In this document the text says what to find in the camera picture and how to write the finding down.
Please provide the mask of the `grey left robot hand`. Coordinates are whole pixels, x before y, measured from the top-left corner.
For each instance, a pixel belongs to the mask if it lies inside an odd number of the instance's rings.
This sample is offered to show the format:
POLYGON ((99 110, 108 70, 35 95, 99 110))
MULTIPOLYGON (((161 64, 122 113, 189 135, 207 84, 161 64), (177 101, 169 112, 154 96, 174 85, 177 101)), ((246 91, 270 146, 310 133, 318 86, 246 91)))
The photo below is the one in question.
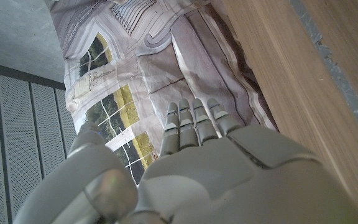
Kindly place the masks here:
POLYGON ((358 223, 358 206, 305 147, 241 126, 215 99, 183 99, 139 183, 87 122, 14 222, 358 223))

